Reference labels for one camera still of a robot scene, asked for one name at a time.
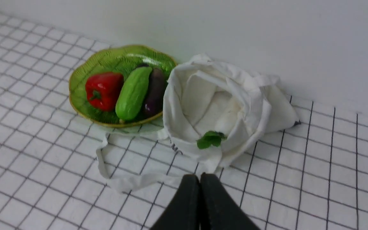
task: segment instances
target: green leaf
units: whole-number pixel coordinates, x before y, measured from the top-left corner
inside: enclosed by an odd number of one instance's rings
[[[223,133],[218,133],[218,135],[222,138],[222,139],[226,139],[226,136]]]
[[[208,147],[211,146],[211,142],[205,139],[199,139],[197,141],[197,147],[201,150],[207,149]]]
[[[204,134],[204,137],[209,137],[209,136],[219,136],[219,133],[215,131],[208,131]]]
[[[211,145],[218,147],[221,145],[221,141],[226,139],[223,133],[208,131],[197,140],[197,147],[201,150],[209,148]]]
[[[213,139],[211,139],[210,143],[215,146],[215,147],[218,147],[221,145],[221,140],[222,138],[221,137],[215,137]]]

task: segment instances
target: green plate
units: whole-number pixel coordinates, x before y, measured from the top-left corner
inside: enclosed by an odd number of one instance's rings
[[[99,51],[93,54],[70,76],[69,100],[73,109],[94,123],[112,128],[141,125],[162,116],[162,112],[160,112],[151,118],[137,118],[131,123],[119,124],[116,112],[100,111],[91,106],[86,98],[85,84],[92,75],[119,72],[123,74],[124,80],[126,80],[130,72],[141,63],[147,63],[151,67],[159,67],[167,77],[170,76],[171,70],[177,65],[169,55],[143,45],[128,45]]]

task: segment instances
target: cucumber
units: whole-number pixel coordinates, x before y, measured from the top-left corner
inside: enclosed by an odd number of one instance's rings
[[[133,120],[139,114],[149,88],[151,71],[152,67],[137,68],[130,73],[124,82],[116,103],[116,114],[120,123]]]

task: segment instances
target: canvas bag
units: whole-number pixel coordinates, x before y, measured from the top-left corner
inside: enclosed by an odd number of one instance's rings
[[[108,134],[154,140],[170,138],[172,149],[200,163],[197,174],[214,173],[218,167],[229,166],[265,133],[292,127],[299,121],[278,88],[278,82],[278,76],[259,73],[251,76],[232,64],[213,61],[206,54],[195,55],[170,74],[163,102],[164,128],[142,133],[117,130],[106,133],[96,150],[100,175],[111,188],[120,192],[141,189],[156,182],[178,186],[182,178],[182,175],[158,172],[110,178],[101,152],[108,144]],[[220,122],[227,130],[226,140],[219,147],[199,149],[196,141],[217,127],[217,121],[230,104],[235,105],[235,109],[226,115],[225,121],[231,122]]]

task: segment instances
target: eggplant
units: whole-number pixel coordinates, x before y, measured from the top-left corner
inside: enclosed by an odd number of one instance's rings
[[[167,81],[162,70],[154,68],[149,77],[149,88],[143,103],[146,117],[155,116],[163,109],[163,97]]]

